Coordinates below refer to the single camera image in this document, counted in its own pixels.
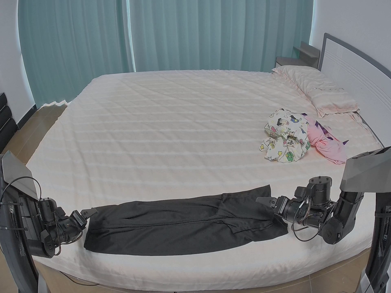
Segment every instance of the tile floor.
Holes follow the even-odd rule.
[[[28,162],[35,149],[45,136],[46,132],[62,114],[66,105],[48,106],[35,112],[21,130],[17,131],[8,143],[3,153],[11,150],[24,164]],[[348,260],[329,266],[301,279],[277,286],[266,288],[254,288],[246,290],[230,290],[228,293],[339,293],[355,291],[360,278],[360,273],[367,263],[369,249],[361,252]],[[114,293],[135,292],[106,286],[80,286],[74,284],[60,272],[36,263],[52,293]],[[17,287],[6,264],[5,258],[0,252],[0,283],[2,293],[17,293]],[[223,291],[210,291],[208,293],[225,293]]]

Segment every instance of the folded black pants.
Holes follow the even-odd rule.
[[[96,208],[84,247],[107,254],[167,256],[226,250],[288,233],[273,211],[256,203],[270,186],[237,193]]]

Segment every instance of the gray headboard frame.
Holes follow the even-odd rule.
[[[370,64],[372,64],[374,67],[376,67],[382,73],[384,73],[384,75],[386,75],[388,78],[391,79],[391,71],[389,69],[387,69],[384,65],[380,64],[374,58],[372,58],[369,55],[365,54],[364,52],[362,52],[361,50],[357,49],[356,47],[354,47],[354,46],[348,44],[347,42],[342,41],[341,39],[336,38],[336,37],[334,37],[334,36],[332,36],[332,35],[330,35],[328,33],[325,33],[325,35],[323,37],[322,51],[321,51],[321,56],[320,56],[319,66],[318,66],[318,70],[319,71],[322,70],[323,58],[325,56],[325,48],[326,48],[326,41],[327,41],[327,39],[330,39],[331,41],[334,41],[335,43],[338,43],[339,45],[343,46],[344,48],[346,48],[346,49],[352,51],[353,53],[357,54],[358,56],[360,56],[365,61],[367,61]],[[360,115],[360,117],[361,117],[362,121],[371,129],[371,127],[365,122],[365,120],[362,118],[361,115]],[[379,137],[374,133],[374,131],[372,129],[371,129],[371,131],[373,132],[375,137],[379,140],[379,142],[382,144],[382,146],[384,146],[383,143],[380,141]]]

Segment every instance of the teal curtain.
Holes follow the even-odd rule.
[[[313,0],[129,0],[137,71],[271,71],[310,38]]]
[[[95,77],[134,71],[123,0],[19,0],[20,46],[37,107]]]

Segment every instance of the crumpled clothing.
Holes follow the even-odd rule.
[[[315,146],[319,153],[334,164],[340,165],[346,162],[347,156],[345,144],[331,134],[330,127],[323,127],[317,120],[303,114],[308,121],[307,135],[311,145]]]
[[[265,158],[281,163],[298,161],[311,144],[307,136],[308,121],[299,113],[278,109],[272,113],[265,126],[271,136],[263,140],[260,150]]]

